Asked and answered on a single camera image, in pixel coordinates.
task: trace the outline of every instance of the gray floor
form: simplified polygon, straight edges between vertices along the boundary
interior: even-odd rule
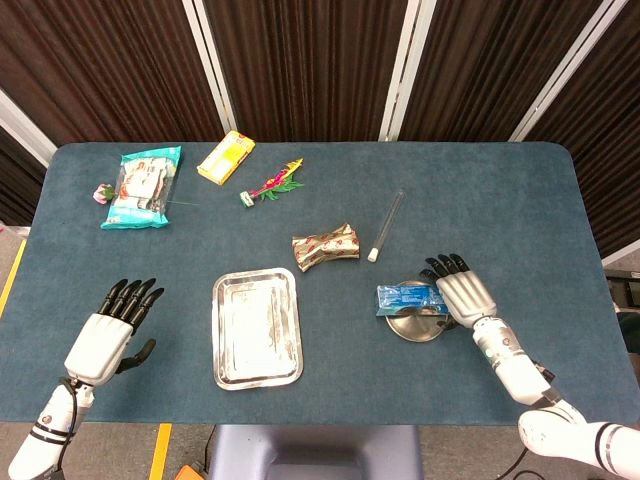
[[[616,260],[607,265],[608,270],[624,270],[625,272],[640,272],[640,250]]]
[[[12,232],[0,232],[0,287],[4,286],[20,241]],[[625,265],[629,270],[640,271],[640,254],[635,258]],[[30,427],[30,424],[0,423],[0,478],[6,478],[9,462]],[[65,457],[66,477],[69,480],[148,478],[157,431],[157,425],[148,424],[84,424]],[[184,464],[203,461],[210,432],[208,425],[173,425],[165,479],[175,478]],[[522,451],[515,427],[423,427],[421,444],[425,479],[429,480],[494,479]],[[619,478],[577,462],[533,454],[529,454],[516,471],[520,469],[537,471],[547,480]]]

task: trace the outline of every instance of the candy wrapper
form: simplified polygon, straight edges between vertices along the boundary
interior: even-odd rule
[[[293,172],[302,166],[302,158],[289,162],[285,167],[278,172],[278,174],[264,182],[262,187],[258,190],[249,190],[248,192],[242,192],[240,199],[244,203],[245,207],[253,207],[253,201],[260,197],[260,200],[264,200],[265,197],[269,200],[277,200],[276,193],[290,192],[298,187],[302,187],[301,183],[296,182],[293,179]]]
[[[169,189],[180,161],[180,147],[123,155],[115,197],[103,230],[164,227]]]
[[[293,237],[291,245],[296,263],[303,272],[329,260],[360,258],[358,236],[348,223],[324,235]]]

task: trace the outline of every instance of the plastic snack package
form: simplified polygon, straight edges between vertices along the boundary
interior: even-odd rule
[[[181,147],[123,155],[115,197],[103,230],[164,227],[167,197],[180,162]]]
[[[378,285],[376,316],[445,315],[449,313],[440,290],[435,285]]]

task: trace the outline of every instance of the small yellow package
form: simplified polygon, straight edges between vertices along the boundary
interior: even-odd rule
[[[198,173],[213,183],[222,185],[255,146],[256,142],[249,137],[231,130],[207,155],[204,162],[198,165]]]

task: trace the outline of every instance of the rectangular tray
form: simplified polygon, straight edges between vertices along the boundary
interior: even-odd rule
[[[271,268],[213,285],[213,376],[225,390],[286,385],[302,374],[296,283]]]

